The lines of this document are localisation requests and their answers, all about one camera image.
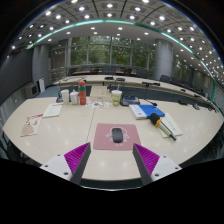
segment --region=water bottle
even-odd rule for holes
[[[82,80],[78,85],[80,105],[86,105],[86,83]]]

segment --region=box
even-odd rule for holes
[[[92,86],[90,92],[91,101],[111,101],[111,93],[107,93],[106,86]]]

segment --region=paper cup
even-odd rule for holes
[[[78,92],[71,92],[70,93],[70,98],[71,98],[71,102],[72,104],[78,104],[79,102],[79,93]]]
[[[68,89],[62,90],[61,96],[62,96],[64,104],[69,104],[69,90]]]
[[[122,92],[119,90],[112,91],[112,103],[114,106],[118,106],[120,104]]]

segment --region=notebook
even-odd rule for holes
[[[129,105],[136,119],[146,119],[152,113],[156,113],[160,117],[164,117],[165,114],[155,107],[154,105]]]

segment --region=magenta object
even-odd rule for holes
[[[160,156],[150,151],[149,149],[142,147],[141,145],[135,144],[135,146],[142,158],[145,168],[147,169],[149,175],[151,175]]]
[[[85,150],[87,149],[89,143],[79,146],[78,148],[73,149],[72,151],[64,154],[65,160],[68,163],[68,166],[72,172],[78,167]]]

